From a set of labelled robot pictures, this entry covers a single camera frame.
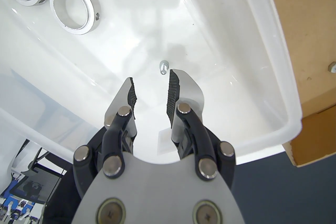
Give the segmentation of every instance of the black rubber pad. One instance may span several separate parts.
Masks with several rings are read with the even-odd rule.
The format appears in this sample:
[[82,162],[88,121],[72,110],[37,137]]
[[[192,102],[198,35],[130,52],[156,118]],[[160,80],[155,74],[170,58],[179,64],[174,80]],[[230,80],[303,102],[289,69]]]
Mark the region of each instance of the black rubber pad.
[[127,103],[132,108],[133,115],[134,115],[134,106],[135,106],[137,98],[136,98],[136,94],[135,94],[135,88],[134,88],[133,78],[130,77],[130,80],[131,80],[132,86],[131,86],[131,88],[128,91]]
[[173,126],[175,103],[180,98],[180,80],[173,70],[169,72],[169,87],[167,100],[167,115],[170,120],[170,127]]

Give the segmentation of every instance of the white plastic bin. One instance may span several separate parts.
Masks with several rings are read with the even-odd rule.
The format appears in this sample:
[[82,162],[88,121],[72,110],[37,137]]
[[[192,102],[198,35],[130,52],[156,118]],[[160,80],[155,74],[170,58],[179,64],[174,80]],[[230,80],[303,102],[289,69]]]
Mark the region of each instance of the white plastic bin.
[[[48,0],[33,7],[0,0],[4,138],[14,131],[72,161],[131,76],[138,97],[134,154],[174,161],[176,152],[165,150],[169,75],[158,69],[163,59],[198,83],[205,126],[231,142],[238,156],[300,132],[299,97],[273,0],[98,1],[97,28],[73,35],[54,20]],[[66,5],[76,17],[79,4]]]

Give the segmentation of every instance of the screw head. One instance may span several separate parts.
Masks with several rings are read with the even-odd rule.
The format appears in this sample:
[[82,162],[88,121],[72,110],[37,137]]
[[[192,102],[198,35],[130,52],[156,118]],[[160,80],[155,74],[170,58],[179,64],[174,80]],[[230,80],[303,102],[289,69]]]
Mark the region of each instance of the screw head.
[[131,109],[128,106],[122,106],[121,108],[119,108],[118,110],[118,114],[120,116],[127,116],[129,115],[131,112]]
[[106,177],[111,178],[117,175],[122,166],[122,161],[119,156],[108,157],[103,164],[103,172]]
[[217,174],[217,164],[210,158],[201,158],[198,162],[198,169],[201,175],[208,180],[214,179]]
[[105,200],[97,211],[98,224],[122,224],[125,222],[125,218],[125,206],[117,198]]
[[328,71],[331,73],[336,73],[336,61],[330,63],[328,66]]
[[194,224],[220,224],[221,213],[217,206],[209,201],[199,201],[193,208]]
[[177,109],[182,114],[188,114],[191,111],[191,107],[187,103],[178,104]]
[[226,141],[222,141],[219,145],[221,152],[224,156],[227,157],[232,157],[234,155],[234,148],[233,146],[226,142]]
[[75,153],[73,154],[73,158],[77,162],[82,162],[83,160],[86,160],[86,158],[89,156],[90,149],[88,146],[83,145],[77,148]]

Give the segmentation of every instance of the brown cardboard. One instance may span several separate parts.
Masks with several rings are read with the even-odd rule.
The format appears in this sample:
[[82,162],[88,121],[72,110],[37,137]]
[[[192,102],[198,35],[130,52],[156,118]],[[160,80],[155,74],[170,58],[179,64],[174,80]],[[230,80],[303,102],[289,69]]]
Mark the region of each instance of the brown cardboard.
[[336,153],[336,106],[304,118],[302,126],[290,142],[294,165],[304,166]]
[[274,1],[305,117],[301,133],[283,146],[302,166],[336,152],[336,111],[330,108],[336,104],[336,74],[328,72],[336,61],[336,0]]

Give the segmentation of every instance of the gray floor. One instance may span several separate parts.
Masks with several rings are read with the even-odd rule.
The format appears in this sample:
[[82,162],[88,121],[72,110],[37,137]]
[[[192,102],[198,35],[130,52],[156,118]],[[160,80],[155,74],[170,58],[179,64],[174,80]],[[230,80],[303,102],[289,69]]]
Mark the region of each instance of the gray floor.
[[238,165],[233,194],[246,224],[334,224],[336,155],[301,168],[286,153]]

